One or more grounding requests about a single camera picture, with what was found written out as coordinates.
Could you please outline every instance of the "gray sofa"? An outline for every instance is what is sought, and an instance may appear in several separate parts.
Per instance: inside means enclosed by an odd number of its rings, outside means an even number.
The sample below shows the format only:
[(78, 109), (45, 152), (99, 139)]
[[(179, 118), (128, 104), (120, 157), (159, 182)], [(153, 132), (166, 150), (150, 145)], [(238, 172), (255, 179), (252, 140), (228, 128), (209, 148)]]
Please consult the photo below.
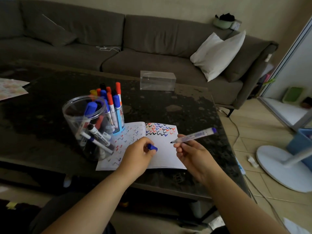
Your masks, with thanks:
[[(77, 39), (54, 47), (25, 36), (29, 21), (39, 14), (76, 34)], [(141, 70), (173, 72), (177, 83), (206, 87), (217, 105), (229, 109), (239, 109), (245, 102), (267, 66), (268, 54), (278, 47), (247, 35), (231, 64), (207, 82), (190, 56), (213, 32), (225, 40), (237, 31), (39, 0), (0, 0), (0, 16), (2, 62), (22, 58), (134, 77), (140, 77)], [(116, 46), (122, 51), (100, 51), (96, 46)]]

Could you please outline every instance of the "forearm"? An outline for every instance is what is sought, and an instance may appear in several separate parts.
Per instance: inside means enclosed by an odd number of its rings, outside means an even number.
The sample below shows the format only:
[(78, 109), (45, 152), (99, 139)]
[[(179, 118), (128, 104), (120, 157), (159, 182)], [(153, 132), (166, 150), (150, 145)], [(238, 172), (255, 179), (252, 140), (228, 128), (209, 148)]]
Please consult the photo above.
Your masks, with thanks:
[(221, 169), (210, 175), (206, 186), (231, 234), (288, 233)]
[(132, 181), (118, 170), (98, 184), (43, 233), (100, 234)]

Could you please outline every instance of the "table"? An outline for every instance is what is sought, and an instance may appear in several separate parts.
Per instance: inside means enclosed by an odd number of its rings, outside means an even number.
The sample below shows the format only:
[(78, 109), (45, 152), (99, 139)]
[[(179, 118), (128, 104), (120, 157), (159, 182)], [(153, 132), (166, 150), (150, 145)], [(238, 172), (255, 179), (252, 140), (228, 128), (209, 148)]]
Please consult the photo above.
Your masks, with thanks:
[[(95, 171), (83, 156), (62, 114), (71, 98), (88, 95), (104, 82), (121, 83), (125, 122), (176, 125), (190, 134), (215, 127), (217, 134), (199, 139), (238, 186), (248, 189), (213, 99), (206, 88), (176, 84), (174, 92), (140, 91), (139, 78), (19, 60), (0, 68), (5, 78), (30, 82), (29, 94), (0, 102), (0, 161), (70, 175), (103, 179), (110, 171)], [(211, 200), (205, 187), (188, 171), (148, 169), (132, 187), (194, 200)]]

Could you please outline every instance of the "hand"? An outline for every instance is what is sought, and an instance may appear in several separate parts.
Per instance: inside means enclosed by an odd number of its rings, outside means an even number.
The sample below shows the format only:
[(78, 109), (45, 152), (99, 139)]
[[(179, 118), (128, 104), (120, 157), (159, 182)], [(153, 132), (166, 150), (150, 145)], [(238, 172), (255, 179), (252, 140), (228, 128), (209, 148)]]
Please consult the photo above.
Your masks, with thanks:
[(177, 148), (177, 157), (197, 181), (203, 185), (207, 185), (210, 174), (216, 171), (222, 171), (222, 169), (208, 150), (200, 143), (194, 140), (186, 143), (174, 144), (174, 147)]
[(133, 183), (147, 169), (156, 150), (148, 150), (148, 144), (154, 145), (147, 137), (142, 137), (133, 144), (129, 145), (124, 153), (124, 157), (118, 167), (118, 172), (123, 173)]

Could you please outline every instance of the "white round base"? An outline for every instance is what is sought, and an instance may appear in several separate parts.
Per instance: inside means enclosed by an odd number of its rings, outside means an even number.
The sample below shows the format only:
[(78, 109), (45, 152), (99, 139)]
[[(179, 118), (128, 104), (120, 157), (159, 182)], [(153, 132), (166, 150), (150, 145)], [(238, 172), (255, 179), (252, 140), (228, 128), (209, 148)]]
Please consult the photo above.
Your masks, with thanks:
[(287, 151), (264, 145), (257, 149), (257, 160), (275, 181), (298, 192), (312, 191), (312, 172), (301, 161), (287, 168), (283, 162), (293, 157)]

